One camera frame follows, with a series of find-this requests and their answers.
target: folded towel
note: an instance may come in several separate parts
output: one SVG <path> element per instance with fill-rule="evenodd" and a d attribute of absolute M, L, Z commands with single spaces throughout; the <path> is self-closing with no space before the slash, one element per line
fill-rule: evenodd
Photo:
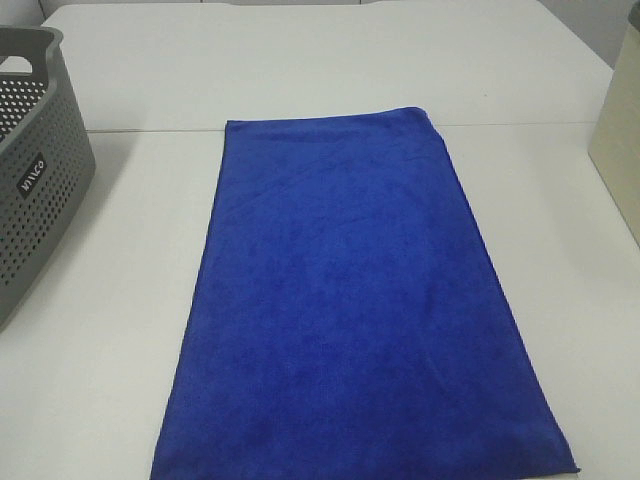
<path fill-rule="evenodd" d="M 229 122 L 152 479 L 576 471 L 426 114 Z"/>

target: blue towel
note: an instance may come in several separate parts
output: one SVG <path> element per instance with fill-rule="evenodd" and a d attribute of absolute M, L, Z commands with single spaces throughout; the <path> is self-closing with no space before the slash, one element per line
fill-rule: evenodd
<path fill-rule="evenodd" d="M 422 110 L 227 124 L 152 479 L 577 470 Z"/>

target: wall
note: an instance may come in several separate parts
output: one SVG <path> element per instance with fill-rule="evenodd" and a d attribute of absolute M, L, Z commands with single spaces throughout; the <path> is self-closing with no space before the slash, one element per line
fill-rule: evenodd
<path fill-rule="evenodd" d="M 0 24 L 40 25 L 43 20 L 38 0 L 0 0 Z"/>
<path fill-rule="evenodd" d="M 613 66 L 636 0 L 539 0 L 583 42 Z"/>

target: beige box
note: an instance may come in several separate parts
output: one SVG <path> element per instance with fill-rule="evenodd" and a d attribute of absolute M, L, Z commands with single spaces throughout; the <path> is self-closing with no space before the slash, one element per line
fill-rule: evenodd
<path fill-rule="evenodd" d="M 640 2 L 629 22 L 589 155 L 640 245 Z"/>

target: table surface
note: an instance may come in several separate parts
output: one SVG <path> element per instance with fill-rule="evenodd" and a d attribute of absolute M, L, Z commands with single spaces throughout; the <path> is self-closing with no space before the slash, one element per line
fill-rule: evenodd
<path fill-rule="evenodd" d="M 640 249 L 586 151 L 611 71 L 550 14 L 539 10 L 537 2 L 482 2 L 486 14 L 476 3 L 480 2 L 355 7 L 368 22 L 358 19 L 354 7 L 273 7 L 272 11 L 216 4 L 91 6 L 65 7 L 54 14 L 48 23 L 65 33 L 64 53 L 83 114 L 88 123 L 94 122 L 94 129 L 109 131 L 90 134 L 98 167 L 87 197 L 45 271 L 0 331 L 0 478 L 148 478 L 215 193 L 224 142 L 223 133 L 216 130 L 226 118 L 319 116 L 407 103 L 425 107 L 436 123 L 440 120 L 438 130 L 540 383 L 583 468 L 579 478 L 638 478 Z M 406 45 L 412 35 L 423 38 L 417 29 L 398 23 L 411 19 L 412 9 L 429 26 L 432 20 L 427 17 L 431 16 L 439 18 L 434 25 L 451 25 L 437 28 L 440 35 L 449 31 L 459 45 L 464 42 L 454 34 L 455 25 L 493 24 L 495 38 L 482 29 L 466 34 L 484 39 L 475 45 L 475 52 L 489 52 L 488 38 L 493 39 L 496 51 L 487 59 L 460 50 L 461 58 L 448 60 L 460 63 L 457 70 L 430 73 L 430 65 L 442 66 L 447 61 L 441 49 L 452 55 L 451 45 L 442 37 L 437 47 L 421 44 L 405 52 L 404 60 L 393 60 L 394 29 L 398 36 L 407 36 Z M 194 12 L 200 12 L 203 19 L 195 21 L 198 15 Z M 464 12 L 479 18 L 468 18 Z M 511 49 L 521 41 L 521 32 L 512 27 L 522 12 L 536 15 L 531 22 L 537 27 L 524 22 L 527 38 L 541 28 L 545 35 L 555 32 L 554 38 L 563 40 L 548 56 L 529 55 L 520 65 L 527 64 L 531 74 L 536 72 L 548 81 L 560 80 L 547 85 L 531 81 L 523 87 L 519 85 L 522 77 L 512 76 L 518 85 L 509 78 L 500 79 L 501 86 L 490 85 L 478 72 L 489 72 L 495 59 L 514 53 Z M 487 18 L 498 13 L 496 18 Z M 314 15 L 319 18 L 316 29 L 309 28 Z M 317 72 L 315 79 L 308 78 L 306 93 L 300 90 L 302 83 L 293 82 L 295 105 L 288 103 L 288 86 L 275 89 L 281 76 L 279 65 L 283 72 L 291 73 L 291 53 L 267 51 L 264 44 L 257 45 L 253 53 L 242 49 L 249 41 L 240 33 L 262 31 L 262 20 L 267 29 L 273 24 L 289 31 L 300 28 L 298 43 L 312 46 L 318 34 L 328 38 L 324 27 L 330 23 L 339 25 L 338 31 L 344 29 L 341 35 L 346 38 L 349 22 L 355 22 L 350 38 L 357 43 L 359 33 L 376 23 L 376 18 L 382 26 L 382 16 L 388 19 L 384 38 L 395 43 L 391 48 L 375 39 L 372 48 L 385 52 L 383 58 L 368 57 L 378 62 L 376 69 L 363 58 L 354 60 L 361 62 L 363 71 L 343 65 L 347 57 L 341 54 L 335 59 L 334 73 L 325 77 Z M 221 19 L 233 19 L 225 31 L 229 38 L 243 39 L 243 47 L 234 55 L 221 53 L 233 50 L 234 41 L 209 45 L 211 37 L 203 33 L 202 25 L 214 17 L 220 24 L 225 24 Z M 165 33 L 173 23 L 192 19 L 195 25 L 192 36 L 187 26 L 175 26 L 181 32 L 178 40 L 165 35 L 160 46 L 155 44 L 159 36 L 138 36 L 135 41 L 145 42 L 146 50 L 138 45 L 125 62 L 135 65 L 136 55 L 144 57 L 133 67 L 138 83 L 122 83 L 113 72 L 107 78 L 99 70 L 91 73 L 92 62 L 104 58 L 110 63 L 126 50 L 126 44 L 134 42 L 127 36 L 133 35 L 135 19 L 142 22 L 141 30 L 151 30 L 155 24 Z M 412 20 L 411 25 L 415 27 L 416 22 Z M 234 26 L 244 30 L 231 36 Z M 259 33 L 251 35 L 255 39 Z M 108 37 L 112 47 L 104 40 Z M 188 45 L 201 44 L 202 49 L 181 49 L 185 44 L 180 42 L 186 39 Z M 322 65 L 333 61 L 336 42 L 314 47 Z M 95 55 L 89 46 L 98 44 L 100 55 Z M 167 54 L 180 56 L 167 59 Z M 406 85 L 383 72 L 383 80 L 361 85 L 366 92 L 355 99 L 350 97 L 357 93 L 355 87 L 323 90 L 325 78 L 339 87 L 337 75 L 343 66 L 365 77 L 386 62 L 390 68 L 405 62 L 409 54 L 421 65 L 414 67 L 421 71 L 420 88 L 417 82 Z M 243 68 L 264 67 L 266 85 L 259 78 L 249 88 L 242 81 L 212 77 L 208 84 L 219 95 L 203 98 L 201 103 L 210 110 L 200 113 L 178 111 L 182 102 L 175 98 L 165 103 L 166 112 L 147 108 L 160 92 L 154 87 L 140 103 L 127 103 L 144 90 L 140 83 L 153 83 L 149 66 L 165 65 L 169 78 L 159 80 L 161 83 L 183 82 L 173 66 L 207 65 L 211 58 L 234 59 Z M 315 68 L 314 59 L 297 62 L 302 73 L 296 80 Z M 571 72 L 565 62 L 579 72 Z M 458 73 L 464 64 L 470 65 L 465 81 L 468 88 L 454 91 L 448 84 L 460 82 Z M 513 74 L 518 70 L 514 65 L 504 68 Z M 570 78 L 575 78 L 576 89 L 567 99 L 563 97 Z M 479 87 L 483 81 L 491 95 L 496 95 L 491 103 Z M 184 98 L 201 108 L 196 96 L 207 97 L 207 88 L 198 82 Z M 262 94 L 269 92 L 270 97 L 255 103 L 253 88 Z M 434 89 L 442 98 L 430 96 Z M 384 98 L 374 99 L 374 90 Z M 423 96 L 413 97 L 419 90 Z M 401 101 L 403 92 L 406 102 Z M 531 100 L 532 92 L 540 93 L 537 102 Z M 396 101 L 398 104 L 386 103 Z M 476 123 L 459 125 L 465 122 Z M 191 128 L 203 131 L 180 131 Z M 127 129 L 163 131 L 122 132 Z M 144 189 L 140 188 L 141 178 L 145 178 Z"/>

